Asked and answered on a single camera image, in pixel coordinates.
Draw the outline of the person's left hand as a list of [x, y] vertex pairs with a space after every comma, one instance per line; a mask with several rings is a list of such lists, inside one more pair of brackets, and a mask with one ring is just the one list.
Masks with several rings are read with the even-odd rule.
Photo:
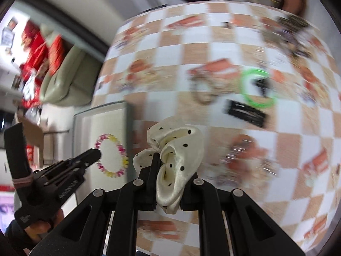
[[59, 209], [53, 218], [53, 225], [44, 221], [37, 221], [29, 227], [25, 228], [24, 231], [32, 241], [33, 247], [35, 247], [43, 239], [42, 236], [44, 234], [55, 228], [63, 219], [64, 212], [62, 209]]

